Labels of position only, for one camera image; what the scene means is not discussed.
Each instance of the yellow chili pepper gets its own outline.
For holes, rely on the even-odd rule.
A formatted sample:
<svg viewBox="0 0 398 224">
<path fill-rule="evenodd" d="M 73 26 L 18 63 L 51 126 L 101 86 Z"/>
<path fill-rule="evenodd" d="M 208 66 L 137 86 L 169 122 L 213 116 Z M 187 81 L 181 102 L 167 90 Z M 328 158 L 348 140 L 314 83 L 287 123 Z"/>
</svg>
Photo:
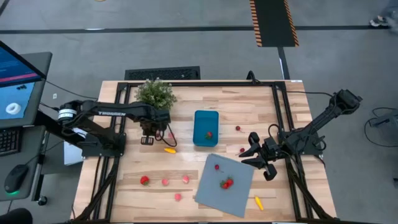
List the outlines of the yellow chili pepper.
<svg viewBox="0 0 398 224">
<path fill-rule="evenodd" d="M 166 152 L 168 152 L 168 153 L 172 153 L 172 154 L 175 154 L 175 153 L 176 153 L 176 150 L 175 150 L 175 149 L 172 149 L 172 148 L 164 148 L 164 150 L 165 150 Z"/>
<path fill-rule="evenodd" d="M 260 198 L 257 196 L 254 196 L 254 199 L 256 200 L 256 204 L 259 206 L 260 210 L 263 211 L 264 208 L 262 207 Z"/>
</svg>

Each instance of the gray plastic board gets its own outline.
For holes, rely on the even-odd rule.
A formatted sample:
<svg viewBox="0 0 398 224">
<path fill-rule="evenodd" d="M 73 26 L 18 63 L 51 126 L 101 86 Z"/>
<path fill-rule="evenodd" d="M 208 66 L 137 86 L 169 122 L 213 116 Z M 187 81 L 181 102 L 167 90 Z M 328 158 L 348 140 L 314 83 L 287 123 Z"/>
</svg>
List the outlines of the gray plastic board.
<svg viewBox="0 0 398 224">
<path fill-rule="evenodd" d="M 216 154 L 207 157 L 195 201 L 237 217 L 244 217 L 254 168 Z M 234 184 L 222 189 L 220 182 L 232 177 Z"/>
</svg>

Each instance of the potted plant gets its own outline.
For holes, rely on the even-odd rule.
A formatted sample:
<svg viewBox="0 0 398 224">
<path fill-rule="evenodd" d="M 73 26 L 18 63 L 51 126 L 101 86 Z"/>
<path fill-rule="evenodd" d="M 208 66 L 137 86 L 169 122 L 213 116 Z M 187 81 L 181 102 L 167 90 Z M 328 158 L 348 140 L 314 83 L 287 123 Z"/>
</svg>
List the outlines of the potted plant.
<svg viewBox="0 0 398 224">
<path fill-rule="evenodd" d="M 170 110 L 177 102 L 171 83 L 162 82 L 159 78 L 154 81 L 146 80 L 144 84 L 138 86 L 136 99 L 152 105 L 158 110 Z"/>
</svg>

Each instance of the wooden tabletop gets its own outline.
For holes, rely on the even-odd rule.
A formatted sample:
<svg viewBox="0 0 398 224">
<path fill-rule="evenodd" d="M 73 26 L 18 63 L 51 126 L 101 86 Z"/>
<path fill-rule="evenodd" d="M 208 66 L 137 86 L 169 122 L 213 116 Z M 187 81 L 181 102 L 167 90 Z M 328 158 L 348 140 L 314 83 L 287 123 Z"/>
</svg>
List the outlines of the wooden tabletop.
<svg viewBox="0 0 398 224">
<path fill-rule="evenodd" d="M 116 81 L 103 82 L 99 101 L 113 103 L 117 84 Z M 288 91 L 304 91 L 302 82 L 286 81 L 286 86 Z M 176 148 L 178 153 L 169 154 L 165 152 L 165 144 L 161 142 L 156 142 L 153 146 L 140 145 L 142 130 L 139 123 L 133 123 L 127 119 L 125 128 L 127 144 L 119 166 L 111 221 L 294 221 L 284 160 L 274 162 L 278 174 L 272 181 L 264 179 L 263 170 L 256 169 L 254 171 L 245 218 L 239 218 L 195 202 L 195 194 L 208 154 L 217 153 L 240 161 L 237 153 L 242 147 L 248 149 L 250 132 L 257 132 L 261 139 L 268 137 L 268 126 L 277 123 L 271 88 L 266 86 L 173 87 L 173 92 L 178 102 L 174 104 L 170 111 L 172 117 L 170 126 L 178 141 Z M 134 95 L 135 92 L 132 91 L 131 102 L 135 100 Z M 295 127 L 303 127 L 311 122 L 312 117 L 306 95 L 303 93 L 288 93 L 288 96 Z M 287 127 L 280 93 L 279 99 Z M 216 147 L 207 148 L 193 145 L 193 115 L 196 110 L 216 110 L 219 112 L 220 140 Z M 94 121 L 108 127 L 110 117 L 97 116 Z M 242 132 L 235 130 L 237 125 L 241 127 Z M 271 129 L 273 136 L 276 136 L 276 132 L 276 128 Z M 98 158 L 93 157 L 86 159 L 83 163 L 74 202 L 76 215 L 80 214 L 90 202 L 97 160 Z M 302 156 L 302 160 L 309 191 L 327 213 L 336 216 L 323 164 L 313 156 Z M 143 186 L 139 183 L 142 175 L 147 175 L 150 178 L 150 186 Z M 182 182 L 183 175 L 190 177 L 189 184 Z M 163 178 L 170 180 L 169 186 L 162 186 L 161 180 Z M 176 193 L 182 194 L 182 200 L 179 202 L 174 200 Z M 254 201 L 255 195 L 261 198 L 264 211 L 258 209 Z M 298 197 L 302 216 L 305 216 L 302 194 L 299 190 Z M 105 203 L 108 198 L 107 192 L 103 198 L 100 217 L 104 217 Z"/>
</svg>

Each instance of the blue bowl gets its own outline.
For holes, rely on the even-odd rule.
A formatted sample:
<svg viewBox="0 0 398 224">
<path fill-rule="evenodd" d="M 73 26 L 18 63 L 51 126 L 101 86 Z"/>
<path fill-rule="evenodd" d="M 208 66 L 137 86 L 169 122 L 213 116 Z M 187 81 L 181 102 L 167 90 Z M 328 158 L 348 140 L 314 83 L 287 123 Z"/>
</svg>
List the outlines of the blue bowl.
<svg viewBox="0 0 398 224">
<path fill-rule="evenodd" d="M 218 118 L 217 111 L 198 110 L 195 112 L 193 143 L 196 146 L 215 147 L 218 144 Z M 207 132 L 213 134 L 211 139 L 206 139 Z"/>
</svg>

